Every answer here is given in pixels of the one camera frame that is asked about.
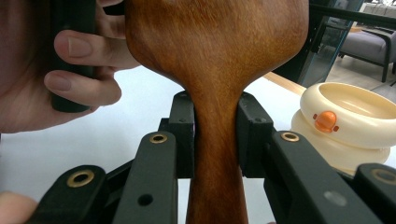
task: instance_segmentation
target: black device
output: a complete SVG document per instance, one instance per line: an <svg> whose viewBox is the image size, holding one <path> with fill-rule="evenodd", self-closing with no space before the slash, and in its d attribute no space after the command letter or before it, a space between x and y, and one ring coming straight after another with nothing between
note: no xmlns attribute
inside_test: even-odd
<svg viewBox="0 0 396 224"><path fill-rule="evenodd" d="M142 138L134 160L106 174L83 165L61 175L27 224L177 223L177 180L193 178L193 104L175 95L169 119ZM236 118L239 164L264 178L276 222L396 223L396 170L363 164L355 176L334 170L300 134L278 132L254 96Z"/></svg>
<svg viewBox="0 0 396 224"><path fill-rule="evenodd" d="M93 34L95 29L95 6L95 0L51 0L51 38L54 39L62 30ZM66 63L56 54L55 49L52 53L52 70L64 70L93 78L93 67ZM86 105L77 104L56 94L52 94L51 103L55 110L68 113L77 113L89 109Z"/></svg>

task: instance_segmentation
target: finger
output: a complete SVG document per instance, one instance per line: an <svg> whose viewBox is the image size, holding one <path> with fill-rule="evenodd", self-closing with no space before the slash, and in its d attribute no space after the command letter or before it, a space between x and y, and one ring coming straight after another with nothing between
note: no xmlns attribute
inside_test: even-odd
<svg viewBox="0 0 396 224"><path fill-rule="evenodd" d="M12 192L0 193L0 223L25 223L37 208L33 199Z"/></svg>
<svg viewBox="0 0 396 224"><path fill-rule="evenodd" d="M44 84L53 93L82 105L112 105L121 97L121 90L113 76L92 79L66 71L51 71Z"/></svg>
<svg viewBox="0 0 396 224"><path fill-rule="evenodd" d="M55 37L54 47L67 63L122 69L139 65L129 52L125 40L65 30Z"/></svg>

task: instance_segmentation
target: fingernail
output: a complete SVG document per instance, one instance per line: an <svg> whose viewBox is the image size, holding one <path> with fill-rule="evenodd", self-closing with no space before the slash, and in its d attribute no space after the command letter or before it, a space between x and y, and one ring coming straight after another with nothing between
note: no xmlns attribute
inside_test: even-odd
<svg viewBox="0 0 396 224"><path fill-rule="evenodd" d="M83 39L68 37L69 42L69 56L70 57L85 57L92 53L91 44Z"/></svg>
<svg viewBox="0 0 396 224"><path fill-rule="evenodd" d="M47 87L56 91L70 91L72 83L65 77L48 75L45 78Z"/></svg>

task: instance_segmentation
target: black clamp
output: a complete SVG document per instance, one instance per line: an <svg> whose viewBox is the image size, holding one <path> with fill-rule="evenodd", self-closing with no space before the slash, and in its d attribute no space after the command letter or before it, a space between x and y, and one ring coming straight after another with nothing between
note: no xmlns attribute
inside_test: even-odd
<svg viewBox="0 0 396 224"><path fill-rule="evenodd" d="M277 132L245 92L236 125L243 175L264 178L277 223L396 223L395 169L363 164L355 176L334 170L303 136ZM28 223L177 223L177 179L193 178L195 124L186 92L175 95L159 129L142 139L133 161L107 175L95 166L66 172Z"/></svg>

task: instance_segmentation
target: brown wood grain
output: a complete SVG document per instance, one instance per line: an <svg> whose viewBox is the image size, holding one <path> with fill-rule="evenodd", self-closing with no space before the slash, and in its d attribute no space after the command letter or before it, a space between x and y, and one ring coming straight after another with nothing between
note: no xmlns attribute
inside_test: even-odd
<svg viewBox="0 0 396 224"><path fill-rule="evenodd" d="M187 223L248 223L235 112L243 89L298 52L304 0L128 0L134 57L179 83L197 115Z"/></svg>

